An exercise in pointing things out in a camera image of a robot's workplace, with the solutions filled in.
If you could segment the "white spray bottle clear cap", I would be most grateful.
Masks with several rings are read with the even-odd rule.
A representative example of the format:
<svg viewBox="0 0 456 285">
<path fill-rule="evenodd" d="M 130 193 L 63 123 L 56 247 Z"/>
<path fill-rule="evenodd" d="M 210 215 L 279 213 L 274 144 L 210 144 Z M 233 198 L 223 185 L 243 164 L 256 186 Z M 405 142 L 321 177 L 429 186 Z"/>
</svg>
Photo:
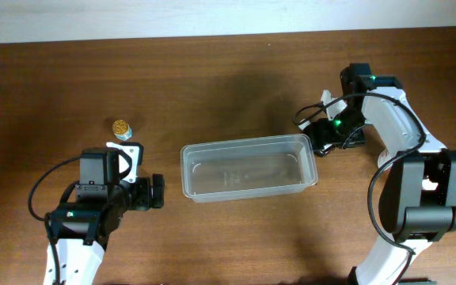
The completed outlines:
<svg viewBox="0 0 456 285">
<path fill-rule="evenodd" d="M 377 160 L 377 165 L 378 165 L 378 168 L 381 168 L 385 163 L 387 163 L 390 159 L 392 158 L 392 156 L 390 155 L 390 152 L 387 148 L 385 148 L 381 153 L 380 155 L 378 156 L 378 160 Z"/>
</svg>

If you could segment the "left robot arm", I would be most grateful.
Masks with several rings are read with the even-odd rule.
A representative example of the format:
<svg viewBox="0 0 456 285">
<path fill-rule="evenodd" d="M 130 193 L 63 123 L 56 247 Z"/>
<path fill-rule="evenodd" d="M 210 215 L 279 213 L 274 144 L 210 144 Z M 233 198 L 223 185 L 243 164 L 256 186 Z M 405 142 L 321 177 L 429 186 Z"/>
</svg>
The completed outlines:
<svg viewBox="0 0 456 285">
<path fill-rule="evenodd" d="M 124 213 L 163 207 L 164 189 L 161 174 L 131 183 L 71 184 L 57 208 L 46 214 L 49 244 L 44 285 L 92 284 L 109 236 L 119 228 Z"/>
</svg>

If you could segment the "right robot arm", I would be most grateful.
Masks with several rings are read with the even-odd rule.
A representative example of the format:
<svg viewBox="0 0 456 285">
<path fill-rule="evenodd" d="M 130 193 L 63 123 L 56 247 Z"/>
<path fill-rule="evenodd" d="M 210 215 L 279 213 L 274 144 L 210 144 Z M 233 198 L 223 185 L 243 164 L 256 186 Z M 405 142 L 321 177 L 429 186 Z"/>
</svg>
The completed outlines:
<svg viewBox="0 0 456 285">
<path fill-rule="evenodd" d="M 341 97 L 324 91 L 313 114 L 292 121 L 318 157 L 364 144 L 366 126 L 377 131 L 385 149 L 367 189 L 367 210 L 378 238 L 347 282 L 402 284 L 420 253 L 456 231 L 456 150 L 423 125 L 396 77 L 352 63 L 340 83 Z"/>
</svg>

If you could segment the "clear plastic container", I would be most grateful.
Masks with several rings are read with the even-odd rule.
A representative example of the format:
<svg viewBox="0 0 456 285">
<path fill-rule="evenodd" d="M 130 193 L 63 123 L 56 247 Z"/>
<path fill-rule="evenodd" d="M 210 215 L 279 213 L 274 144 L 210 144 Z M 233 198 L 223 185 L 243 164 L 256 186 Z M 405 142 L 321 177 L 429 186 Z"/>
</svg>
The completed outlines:
<svg viewBox="0 0 456 285">
<path fill-rule="evenodd" d="M 180 168 L 183 193 L 196 203 L 294 194 L 318 181 L 302 134 L 187 145 Z"/>
</svg>

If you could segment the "small jar gold lid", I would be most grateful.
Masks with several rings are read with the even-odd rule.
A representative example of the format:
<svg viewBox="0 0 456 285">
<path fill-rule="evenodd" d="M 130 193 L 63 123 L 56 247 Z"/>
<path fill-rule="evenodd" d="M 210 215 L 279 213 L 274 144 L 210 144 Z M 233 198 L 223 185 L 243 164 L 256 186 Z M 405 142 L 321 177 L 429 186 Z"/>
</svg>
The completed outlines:
<svg viewBox="0 0 456 285">
<path fill-rule="evenodd" d="M 122 141 L 127 141 L 132 137 L 132 129 L 125 120 L 116 120 L 112 124 L 112 131 L 114 136 Z"/>
</svg>

